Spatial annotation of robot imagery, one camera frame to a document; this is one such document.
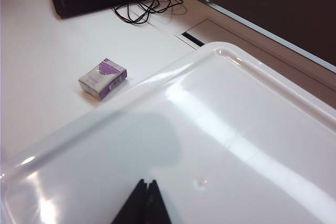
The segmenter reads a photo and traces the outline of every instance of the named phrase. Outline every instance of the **small box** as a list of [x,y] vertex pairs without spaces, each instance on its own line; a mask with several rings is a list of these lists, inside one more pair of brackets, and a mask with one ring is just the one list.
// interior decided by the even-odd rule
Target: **small box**
[[78,81],[84,91],[101,100],[126,77],[125,68],[105,59]]

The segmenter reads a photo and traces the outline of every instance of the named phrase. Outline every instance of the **purple packaging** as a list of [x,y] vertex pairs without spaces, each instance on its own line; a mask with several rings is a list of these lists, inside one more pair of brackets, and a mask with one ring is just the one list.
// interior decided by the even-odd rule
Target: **purple packaging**
[[105,59],[90,72],[79,78],[82,89],[102,100],[109,92],[127,77],[125,68],[109,59]]

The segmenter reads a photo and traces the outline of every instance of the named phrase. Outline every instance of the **white desk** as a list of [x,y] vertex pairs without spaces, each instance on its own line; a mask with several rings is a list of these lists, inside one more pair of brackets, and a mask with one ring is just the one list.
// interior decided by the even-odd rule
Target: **white desk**
[[[51,0],[1,0],[1,33],[3,161],[193,51],[110,9],[61,20]],[[128,78],[98,102],[77,80],[104,58]]]
[[[196,0],[184,1],[185,15],[178,15],[183,11],[179,7],[175,15],[153,15],[148,24],[133,26],[109,9],[61,20],[51,0],[1,0],[2,161],[193,51],[175,34],[206,18],[228,30],[220,40],[238,45],[329,104],[336,103],[336,92],[320,83],[332,86],[330,73],[320,74],[322,80],[302,74],[307,61],[298,54]],[[98,102],[77,80],[104,58],[127,68],[128,78]],[[308,71],[314,75],[316,69],[320,67],[313,65]]]

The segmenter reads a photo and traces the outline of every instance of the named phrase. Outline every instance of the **white tray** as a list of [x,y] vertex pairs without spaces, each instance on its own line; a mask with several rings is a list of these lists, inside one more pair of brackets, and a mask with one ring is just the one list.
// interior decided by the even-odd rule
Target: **white tray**
[[109,224],[144,178],[173,224],[335,224],[335,164],[336,111],[214,42],[4,164],[1,218]]

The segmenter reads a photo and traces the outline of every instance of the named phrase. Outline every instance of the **tangled cord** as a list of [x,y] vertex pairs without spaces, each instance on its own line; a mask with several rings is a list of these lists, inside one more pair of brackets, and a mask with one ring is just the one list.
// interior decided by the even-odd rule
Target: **tangled cord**
[[[162,5],[162,2],[165,3],[165,7],[159,8]],[[144,24],[148,21],[150,14],[160,14],[164,13],[169,8],[172,8],[176,5],[182,5],[183,0],[150,0],[150,4],[146,4],[144,2],[138,2],[136,5],[138,5],[144,12],[141,14],[138,18],[132,19],[130,16],[130,4],[126,5],[120,5],[120,6],[114,6],[112,7],[115,14],[124,22],[128,24]],[[119,13],[119,9],[127,6],[127,17],[122,16]]]

